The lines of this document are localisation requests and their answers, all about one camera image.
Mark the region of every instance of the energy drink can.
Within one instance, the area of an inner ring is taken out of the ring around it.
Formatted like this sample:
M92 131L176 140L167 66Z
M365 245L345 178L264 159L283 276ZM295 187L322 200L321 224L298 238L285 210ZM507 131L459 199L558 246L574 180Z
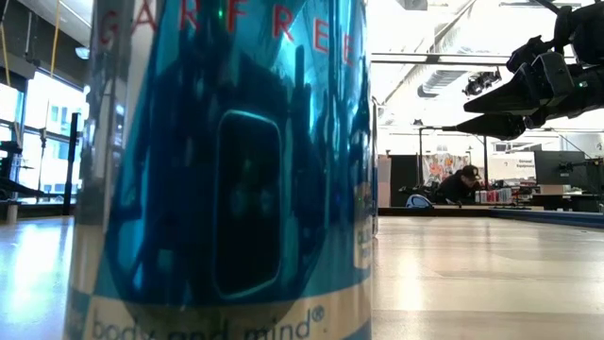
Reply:
M370 339L361 0L95 1L65 339Z

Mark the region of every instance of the ceiling light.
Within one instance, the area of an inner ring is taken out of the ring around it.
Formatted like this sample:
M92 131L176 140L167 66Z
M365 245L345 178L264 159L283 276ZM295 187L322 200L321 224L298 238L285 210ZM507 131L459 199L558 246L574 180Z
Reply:
M76 47L75 53L82 60L88 60L91 57L91 49L88 47Z

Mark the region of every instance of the window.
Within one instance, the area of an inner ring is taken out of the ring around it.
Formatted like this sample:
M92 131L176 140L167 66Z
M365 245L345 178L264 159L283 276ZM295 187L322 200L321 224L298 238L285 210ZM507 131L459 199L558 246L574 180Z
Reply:
M10 141L12 132L9 127L0 126L0 141Z
M78 130L82 130L84 120L88 118L89 107L86 95L52 79L43 73L36 73L28 81L28 93L25 106L25 134L23 138L23 162L19 173L19 183L31 189L41 188L45 192L63 194L67 176L69 143L66 138L71 133L72 113L80 113ZM42 154L40 135L33 129L46 128L49 134L46 148ZM73 193L81 187L79 179L79 153L81 146L75 149L73 171Z
M53 122L57 122L59 120L59 108L56 106L53 106L52 108L50 108L50 120L52 120Z
M0 84L0 118L13 122L21 115L23 107L23 93Z
M530 152L541 151L543 145L539 143L496 143L495 152Z
M88 118L88 111L86 95L82 91L40 72L27 82L25 125L28 127L47 128L50 132L68 136L71 113L81 112L83 122Z

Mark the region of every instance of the glass window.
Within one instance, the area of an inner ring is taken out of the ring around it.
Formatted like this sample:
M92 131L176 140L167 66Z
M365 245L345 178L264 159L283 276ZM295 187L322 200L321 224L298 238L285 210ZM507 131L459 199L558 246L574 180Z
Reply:
M38 189L41 156L42 142L40 141L40 136L26 132L23 136L22 167L19 170L20 184L23 184L30 189Z
M20 116L23 104L23 93L0 84L0 118L13 122Z
M67 179L67 154L69 144L54 140L46 142L46 150L42 160L42 185L52 185L53 194L62 194L65 191L65 180Z
M59 120L59 108L54 106L50 108L50 120L57 122Z
M0 141L10 141L12 132L10 127L0 126Z
M84 92L37 72L27 83L25 125L44 128L69 136L71 114L80 112L80 120L88 118L89 106Z

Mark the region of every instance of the gray floor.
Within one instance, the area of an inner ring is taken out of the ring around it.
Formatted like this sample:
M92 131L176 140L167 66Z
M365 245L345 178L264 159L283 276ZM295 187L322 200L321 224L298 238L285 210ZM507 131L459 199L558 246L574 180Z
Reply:
M61 338L71 219L0 226L0 339ZM374 339L604 339L604 233L381 218Z

